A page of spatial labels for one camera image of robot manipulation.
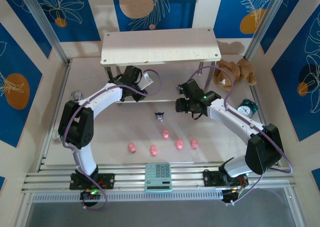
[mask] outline alarm clock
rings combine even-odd
[[[257,112],[258,105],[250,99],[244,99],[237,110],[244,116],[251,118]]]

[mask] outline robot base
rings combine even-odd
[[[228,179],[220,171],[203,171],[203,182],[205,187],[237,187],[241,185],[238,178],[247,179],[246,174],[240,174],[237,178]]]
[[[104,190],[112,190],[115,184],[114,173],[98,173],[98,167],[90,176],[98,185]],[[94,186],[93,183],[82,173],[75,170],[75,173],[71,174],[70,190],[96,190],[98,187]]]

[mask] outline calculator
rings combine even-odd
[[[153,193],[172,191],[171,165],[169,163],[147,163],[144,190]]]

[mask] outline wire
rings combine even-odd
[[[240,178],[240,179],[243,180],[247,186],[249,185],[248,182],[244,178]]]
[[[140,83],[140,81],[142,80],[142,71],[141,69],[139,69],[139,75],[140,75],[140,79],[138,82],[135,82],[136,85],[138,85]]]
[[[236,116],[238,119],[242,120],[243,122],[245,122],[248,126],[250,126],[250,128],[253,128],[255,129],[256,131],[258,131],[263,137],[266,138],[267,141],[269,141],[273,146],[274,148],[281,154],[281,156],[286,160],[286,162],[288,163],[289,165],[289,168],[290,170],[289,171],[286,171],[286,170],[282,170],[282,169],[278,169],[278,168],[270,168],[270,170],[274,170],[274,171],[279,171],[279,172],[282,172],[282,173],[286,173],[286,174],[292,174],[294,172],[294,168],[290,162],[290,160],[288,159],[288,157],[286,156],[286,154],[279,148],[279,146],[266,134],[264,133],[262,130],[260,130],[257,126],[255,126],[252,122],[248,121],[246,118],[242,117],[240,114],[236,113],[235,111],[231,110],[229,108],[229,106],[227,105],[227,100],[229,98],[229,96],[231,95],[231,93],[233,92],[234,90],[234,81],[233,79],[231,78],[230,74],[228,72],[226,72],[224,69],[218,67],[218,66],[204,66],[204,67],[201,67],[201,68],[198,68],[192,75],[191,77],[189,78],[189,80],[191,80],[193,78],[193,76],[195,76],[196,73],[198,73],[200,70],[202,69],[206,69],[206,68],[213,68],[213,69],[217,69],[217,70],[220,70],[222,72],[224,72],[228,78],[230,79],[231,81],[231,89],[230,91],[227,93],[226,97],[224,98],[224,102],[223,102],[223,105],[225,107],[225,109],[227,111],[229,111],[232,115]],[[250,193],[254,187],[262,180],[263,178],[263,174],[260,176],[260,178],[257,180],[257,182],[254,183],[254,185],[241,197],[239,197],[237,200],[231,202],[231,203],[228,203],[227,205],[234,205],[236,202],[238,202],[239,200],[241,200],[243,197],[245,197],[248,193]]]
[[[242,188],[243,188],[243,186],[242,186],[243,182],[242,182],[241,178],[237,178],[237,179],[238,179],[239,182],[240,182],[240,190],[242,190]]]
[[[69,120],[69,123],[67,124],[66,128],[65,128],[65,131],[64,131],[64,134],[63,134],[63,138],[62,138],[62,145],[64,148],[66,149],[69,149],[72,151],[72,155],[73,155],[73,158],[74,158],[74,161],[75,161],[75,164],[76,164],[76,168],[77,170],[83,174],[88,180],[90,180],[101,192],[102,194],[104,195],[104,198],[105,198],[105,202],[104,202],[104,205],[102,207],[99,207],[99,208],[87,208],[86,206],[83,206],[84,209],[86,210],[90,210],[90,211],[100,211],[102,209],[104,209],[106,206],[107,206],[107,203],[108,203],[108,197],[107,197],[107,193],[102,189],[102,187],[96,182],[94,181],[81,167],[81,163],[80,163],[80,160],[78,158],[78,155],[77,155],[77,152],[76,152],[76,149],[75,147],[73,146],[70,146],[66,143],[66,140],[67,140],[67,135],[68,135],[68,132],[70,130],[70,127],[71,127],[71,124],[72,122],[75,120],[77,114],[80,112],[80,110],[85,107],[87,104],[89,104],[91,101],[93,101],[95,98],[97,98],[98,96],[102,95],[104,92],[107,92],[108,90],[111,90],[111,89],[115,89],[115,88],[120,88],[120,87],[123,87],[123,88],[128,88],[142,96],[153,96],[153,95],[156,95],[157,93],[159,93],[160,89],[161,89],[161,86],[162,86],[162,81],[161,81],[161,78],[159,76],[159,73],[156,72],[155,70],[153,69],[146,69],[145,71],[143,71],[143,73],[145,72],[153,72],[155,73],[157,76],[158,76],[158,79],[159,79],[159,88],[158,90],[155,92],[155,93],[152,93],[152,94],[145,94],[145,93],[142,93],[142,92],[139,92],[137,91],[136,89],[130,87],[130,86],[127,86],[127,85],[123,85],[123,84],[120,84],[120,85],[115,85],[115,86],[111,86],[109,87],[108,89],[103,89],[101,91],[99,91],[98,93],[96,93],[94,96],[92,96],[91,98],[89,98],[89,100],[85,101],[82,105],[79,106],[79,108],[76,109],[76,111],[73,113],[72,117],[70,118]]]

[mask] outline orange circle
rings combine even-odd
[[[301,82],[298,85],[297,91],[300,96],[306,96],[308,94],[308,85],[305,82]]]
[[[131,19],[144,18],[154,9],[153,0],[119,0],[120,9]]]
[[[244,34],[253,34],[262,20],[266,10],[264,8],[257,9],[255,12],[247,14],[240,23],[240,31]]]
[[[63,18],[60,18],[60,17],[56,18],[56,19],[54,20],[54,22],[55,22],[55,24],[56,24],[57,26],[59,26],[59,27],[61,27],[61,28],[64,28],[64,27],[67,26],[67,21],[66,21],[65,19],[63,19]]]
[[[20,73],[12,73],[6,78],[6,81],[15,85],[15,87],[19,89],[18,91],[10,88],[10,85],[6,85],[5,83],[5,85],[9,88],[4,93],[6,101],[12,108],[16,110],[23,110],[27,106],[30,97],[30,87],[28,80]]]

